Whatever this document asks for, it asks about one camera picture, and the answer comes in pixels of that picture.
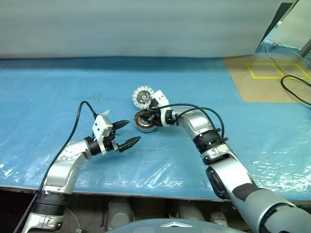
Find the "yellow rectangle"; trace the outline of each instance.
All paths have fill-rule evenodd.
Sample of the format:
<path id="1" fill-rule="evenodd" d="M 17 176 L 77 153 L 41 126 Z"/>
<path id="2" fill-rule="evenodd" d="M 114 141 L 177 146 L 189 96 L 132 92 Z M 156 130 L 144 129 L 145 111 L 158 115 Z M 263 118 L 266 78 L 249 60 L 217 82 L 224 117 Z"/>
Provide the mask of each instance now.
<path id="1" fill-rule="evenodd" d="M 281 76 L 256 76 L 255 73 L 253 72 L 251 66 L 268 66 L 271 65 L 275 68 L 275 70 L 281 75 Z M 304 71 L 303 68 L 300 67 L 299 64 L 297 63 L 279 63 L 278 65 L 284 65 L 284 66 L 296 66 L 304 75 L 305 77 L 301 77 L 302 79 L 311 79 L 310 76 L 306 73 L 306 71 Z M 284 74 L 284 72 L 282 70 L 280 70 L 276 63 L 245 63 L 246 68 L 249 70 L 249 72 L 252 75 L 253 79 L 281 79 L 283 76 L 285 76 L 286 74 Z"/>

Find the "blue table surface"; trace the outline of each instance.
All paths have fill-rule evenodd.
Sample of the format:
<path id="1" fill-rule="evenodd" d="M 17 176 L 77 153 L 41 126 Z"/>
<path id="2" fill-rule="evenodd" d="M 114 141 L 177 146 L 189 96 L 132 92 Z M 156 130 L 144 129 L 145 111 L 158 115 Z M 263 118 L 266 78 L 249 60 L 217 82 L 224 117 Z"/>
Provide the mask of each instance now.
<path id="1" fill-rule="evenodd" d="M 37 189 L 72 129 L 78 104 L 87 100 L 98 113 L 109 110 L 112 121 L 131 120 L 117 142 L 142 138 L 130 150 L 85 164 L 76 192 L 217 199 L 182 129 L 136 130 L 131 96 L 140 85 L 161 89 L 170 103 L 215 109 L 230 147 L 259 186 L 290 200 L 311 199 L 310 108 L 242 101 L 220 58 L 0 60 L 0 185 Z M 73 140 L 89 136 L 92 124 L 83 109 Z"/>

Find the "metal cylinder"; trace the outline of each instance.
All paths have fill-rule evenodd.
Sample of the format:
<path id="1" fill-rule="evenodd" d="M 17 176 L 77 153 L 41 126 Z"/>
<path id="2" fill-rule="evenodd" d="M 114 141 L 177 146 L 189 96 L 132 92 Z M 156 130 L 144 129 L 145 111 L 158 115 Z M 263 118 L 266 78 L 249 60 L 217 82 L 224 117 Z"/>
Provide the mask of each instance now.
<path id="1" fill-rule="evenodd" d="M 210 222 L 227 227 L 227 219 L 223 212 L 217 211 L 210 214 Z"/>
<path id="2" fill-rule="evenodd" d="M 129 198 L 115 197 L 107 211 L 106 231 L 133 221 L 133 209 Z"/>
<path id="3" fill-rule="evenodd" d="M 204 217 L 193 201 L 179 200 L 177 203 L 178 218 L 205 221 Z"/>

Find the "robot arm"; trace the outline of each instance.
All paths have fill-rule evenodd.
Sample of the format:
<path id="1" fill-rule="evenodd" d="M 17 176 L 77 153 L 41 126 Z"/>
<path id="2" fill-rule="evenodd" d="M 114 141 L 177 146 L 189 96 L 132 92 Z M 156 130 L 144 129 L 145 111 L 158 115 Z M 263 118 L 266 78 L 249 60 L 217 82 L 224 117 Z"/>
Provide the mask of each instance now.
<path id="1" fill-rule="evenodd" d="M 138 128 L 171 126 L 183 110 L 163 107 L 169 102 L 162 91 L 151 96 L 149 109 L 138 112 Z M 274 192 L 256 186 L 247 169 L 201 112 L 190 111 L 178 117 L 201 154 L 207 177 L 215 194 L 229 199 L 256 233 L 304 233 L 311 229 L 311 215 Z"/>
<path id="2" fill-rule="evenodd" d="M 64 148 L 48 172 L 22 233 L 31 229 L 56 231 L 62 227 L 64 211 L 82 165 L 96 154 L 105 155 L 110 150 L 122 152 L 139 141 L 140 137 L 133 137 L 122 145 L 114 141 L 116 130 L 128 123 L 127 120 L 111 123 L 107 117 L 97 115 L 92 127 L 94 137 L 69 143 Z"/>

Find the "cardboard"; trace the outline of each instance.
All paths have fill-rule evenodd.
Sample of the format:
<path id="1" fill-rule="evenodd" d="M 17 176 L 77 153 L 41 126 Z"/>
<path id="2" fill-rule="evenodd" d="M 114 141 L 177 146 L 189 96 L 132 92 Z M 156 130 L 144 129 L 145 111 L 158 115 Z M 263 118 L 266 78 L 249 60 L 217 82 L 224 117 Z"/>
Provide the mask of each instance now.
<path id="1" fill-rule="evenodd" d="M 287 72 L 311 81 L 311 70 L 295 57 L 275 57 Z M 243 56 L 223 59 L 231 78 L 246 102 L 285 102 L 298 100 L 281 86 L 287 75 L 267 56 Z M 311 88 L 299 80 L 286 79 L 284 84 L 302 99 L 311 102 Z"/>

